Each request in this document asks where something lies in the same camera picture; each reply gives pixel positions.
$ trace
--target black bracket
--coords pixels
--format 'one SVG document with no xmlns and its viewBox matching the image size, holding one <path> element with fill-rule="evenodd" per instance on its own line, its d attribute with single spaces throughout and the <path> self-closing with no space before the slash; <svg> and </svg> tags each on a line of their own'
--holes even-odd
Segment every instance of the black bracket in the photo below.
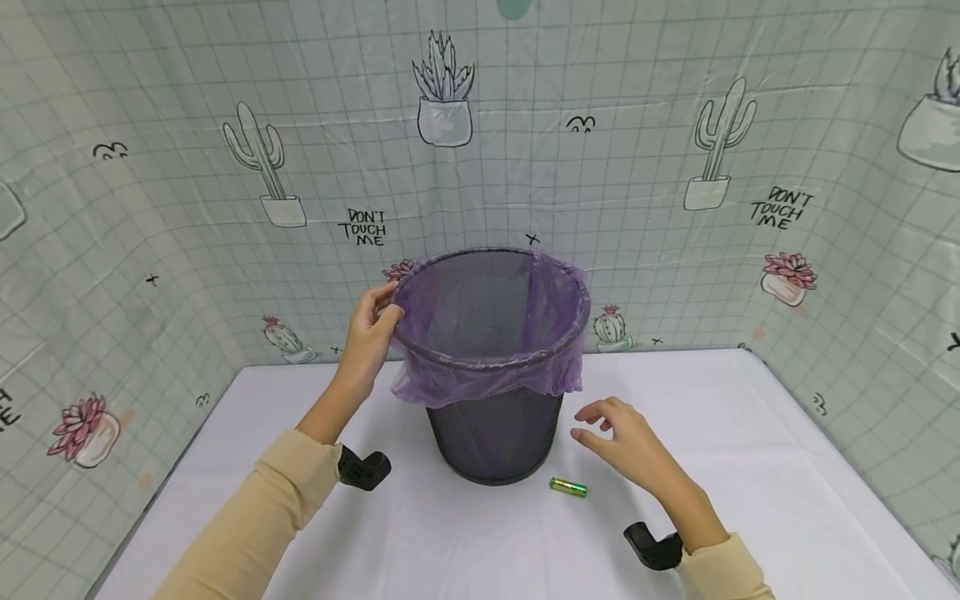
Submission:
<svg viewBox="0 0 960 600">
<path fill-rule="evenodd" d="M 623 537 L 634 549 L 640 562 L 655 571 L 676 568 L 684 557 L 684 541 L 680 539 L 680 534 L 674 533 L 656 541 L 643 521 L 637 521 L 623 530 Z"/>
<path fill-rule="evenodd" d="M 374 452 L 361 461 L 348 447 L 341 447 L 340 462 L 337 463 L 340 483 L 370 492 L 387 478 L 390 468 L 390 459 L 383 452 Z"/>
</svg>

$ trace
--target person's left hand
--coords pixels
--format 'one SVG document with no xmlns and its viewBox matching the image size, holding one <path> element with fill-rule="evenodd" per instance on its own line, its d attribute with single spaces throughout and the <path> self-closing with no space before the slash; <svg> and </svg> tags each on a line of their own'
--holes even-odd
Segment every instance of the person's left hand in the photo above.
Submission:
<svg viewBox="0 0 960 600">
<path fill-rule="evenodd" d="M 350 318 L 347 343 L 337 369 L 337 379 L 365 392 L 383 367 L 394 327 L 403 318 L 403 309 L 391 303 L 398 282 L 368 290 Z"/>
</svg>

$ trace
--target purple plastic bag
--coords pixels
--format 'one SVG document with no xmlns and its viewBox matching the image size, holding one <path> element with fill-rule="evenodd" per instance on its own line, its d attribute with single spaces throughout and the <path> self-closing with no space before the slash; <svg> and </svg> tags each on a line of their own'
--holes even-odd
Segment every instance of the purple plastic bag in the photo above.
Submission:
<svg viewBox="0 0 960 600">
<path fill-rule="evenodd" d="M 521 387 L 582 389 L 590 297 L 573 265 L 516 248 L 450 252 L 414 266 L 394 302 L 406 312 L 392 388 L 404 401 L 443 408 Z"/>
</svg>

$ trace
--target potted cactus illustration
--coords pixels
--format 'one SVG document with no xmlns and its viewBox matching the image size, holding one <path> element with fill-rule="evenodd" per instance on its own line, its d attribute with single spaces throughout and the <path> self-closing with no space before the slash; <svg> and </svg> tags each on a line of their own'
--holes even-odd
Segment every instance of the potted cactus illustration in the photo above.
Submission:
<svg viewBox="0 0 960 600">
<path fill-rule="evenodd" d="M 686 186 L 684 208 L 687 210 L 716 208 L 723 203 L 724 197 L 727 195 L 730 176 L 720 175 L 720 162 L 723 160 L 723 154 L 727 149 L 743 141 L 743 137 L 753 124 L 756 114 L 756 100 L 751 100 L 744 107 L 739 122 L 734 124 L 737 113 L 740 111 L 740 105 L 743 104 L 743 93 L 746 88 L 747 82 L 742 77 L 733 82 L 724 98 L 723 106 L 720 107 L 720 115 L 713 127 L 710 126 L 713 101 L 707 100 L 704 109 L 700 112 L 700 118 L 693 133 L 693 141 L 700 149 L 706 150 L 709 154 L 707 155 L 704 174 L 693 178 Z"/>
<path fill-rule="evenodd" d="M 4 182 L 0 181 L 0 240 L 5 240 L 15 229 L 27 222 L 23 204 Z"/>
<path fill-rule="evenodd" d="M 267 211 L 270 222 L 279 228 L 306 227 L 306 216 L 300 198 L 284 193 L 283 185 L 276 174 L 276 169 L 283 166 L 283 144 L 280 135 L 273 125 L 267 125 L 267 137 L 270 147 L 263 140 L 263 135 L 257 127 L 256 118 L 246 104 L 237 103 L 237 118 L 240 119 L 240 128 L 243 130 L 247 149 L 244 149 L 230 123 L 224 123 L 224 137 L 227 147 L 233 157 L 248 169 L 260 172 L 260 177 L 267 185 L 266 196 L 260 196 L 263 209 Z"/>
<path fill-rule="evenodd" d="M 813 267 L 799 252 L 781 252 L 765 256 L 760 289 L 788 306 L 799 306 L 804 301 L 806 290 L 815 290 L 817 276 Z"/>
<path fill-rule="evenodd" d="M 457 148 L 466 146 L 473 137 L 473 122 L 467 95 L 473 88 L 475 68 L 472 64 L 457 70 L 457 54 L 443 32 L 430 31 L 427 58 L 414 63 L 414 78 L 420 87 L 420 112 L 417 127 L 420 138 L 432 146 Z"/>
<path fill-rule="evenodd" d="M 950 553 L 945 558 L 933 557 L 934 564 L 947 575 L 953 586 L 960 591 L 960 536 L 950 544 Z"/>
<path fill-rule="evenodd" d="M 924 166 L 960 173 L 960 55 L 952 56 L 949 48 L 933 79 L 933 93 L 903 121 L 897 149 Z"/>
<path fill-rule="evenodd" d="M 107 412 L 107 400 L 96 393 L 64 408 L 61 418 L 54 429 L 60 439 L 50 446 L 47 455 L 61 454 L 67 462 L 83 468 L 103 463 L 120 437 L 120 421 Z"/>
<path fill-rule="evenodd" d="M 299 365 L 317 358 L 317 352 L 301 342 L 297 334 L 288 329 L 286 325 L 280 324 L 280 319 L 273 315 L 265 315 L 263 321 L 267 324 L 263 328 L 263 335 L 266 336 L 268 342 L 280 348 L 280 351 L 283 352 L 283 358 L 288 363 Z"/>
<path fill-rule="evenodd" d="M 618 310 L 620 307 L 616 304 L 608 304 L 603 307 L 603 314 L 593 320 L 593 332 L 600 338 L 598 352 L 623 352 L 634 347 L 634 340 L 627 335 L 627 324 Z"/>
</svg>

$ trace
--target plastic curtain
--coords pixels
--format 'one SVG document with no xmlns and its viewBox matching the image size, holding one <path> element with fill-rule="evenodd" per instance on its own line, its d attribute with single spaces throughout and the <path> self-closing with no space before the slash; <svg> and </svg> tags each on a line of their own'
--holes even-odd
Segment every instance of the plastic curtain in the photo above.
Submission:
<svg viewBox="0 0 960 600">
<path fill-rule="evenodd" d="M 240 368 L 423 256 L 585 270 L 588 351 L 742 346 L 941 568 L 955 0 L 0 3 L 0 596 L 92 586 Z"/>
</svg>

